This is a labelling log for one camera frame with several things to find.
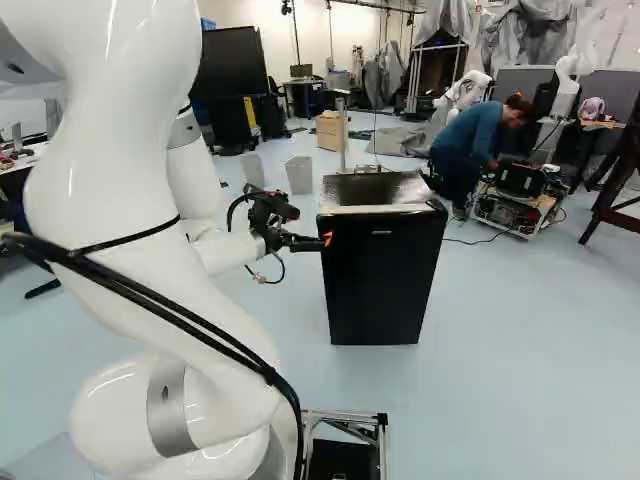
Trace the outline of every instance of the black cable tie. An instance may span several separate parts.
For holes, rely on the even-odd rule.
[[[186,107],[182,107],[180,110],[178,110],[178,115],[177,116],[179,117],[183,113],[187,113],[190,108],[191,108],[191,102],[189,102],[189,105],[187,105]]]
[[[106,250],[108,248],[117,247],[120,245],[124,245],[125,243],[135,242],[137,240],[141,240],[146,237],[150,237],[155,235],[156,233],[160,233],[168,228],[173,227],[180,221],[180,215],[177,215],[172,220],[169,220],[162,225],[158,225],[157,227],[150,228],[149,230],[145,230],[143,232],[134,233],[133,235],[127,235],[126,237],[116,238],[115,240],[109,240],[108,242],[97,243],[96,245],[91,245],[89,247],[76,248],[75,250],[69,251],[67,256],[69,258],[76,257],[84,257],[89,255],[90,253],[95,253],[100,250]]]
[[[264,381],[270,387],[273,387],[276,384],[276,380],[280,376],[275,368],[271,365],[267,365],[264,367]]]

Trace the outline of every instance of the black base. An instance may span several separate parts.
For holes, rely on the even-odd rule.
[[[370,445],[315,439],[309,480],[378,480],[376,457]]]

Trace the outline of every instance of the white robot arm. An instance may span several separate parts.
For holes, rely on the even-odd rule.
[[[146,346],[83,387],[75,446],[119,478],[248,478],[265,455],[273,478],[291,476],[296,425],[282,413],[273,342],[208,278],[259,257],[266,236],[191,243],[176,223],[178,213],[206,222],[219,201],[189,110],[171,135],[200,60],[195,0],[0,0],[0,17],[69,84],[63,122],[25,189],[41,239],[30,245],[48,249],[65,289],[103,325]],[[157,298],[132,302],[135,285]],[[174,323],[159,318],[158,298],[180,307],[165,315]],[[212,331],[230,336],[218,350]]]
[[[433,102],[433,106],[437,110],[433,114],[432,123],[447,125],[461,111],[482,101],[482,97],[492,80],[489,75],[477,70],[466,73],[442,97]]]

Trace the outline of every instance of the black box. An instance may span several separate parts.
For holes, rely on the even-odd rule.
[[[416,173],[328,175],[318,230],[331,343],[418,343],[448,214]]]

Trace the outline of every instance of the person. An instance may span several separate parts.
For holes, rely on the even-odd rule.
[[[442,183],[436,192],[453,203],[453,215],[467,218],[467,198],[483,168],[496,168],[496,156],[506,129],[535,119],[533,106],[519,94],[506,104],[483,102],[462,112],[431,145],[431,162]]]

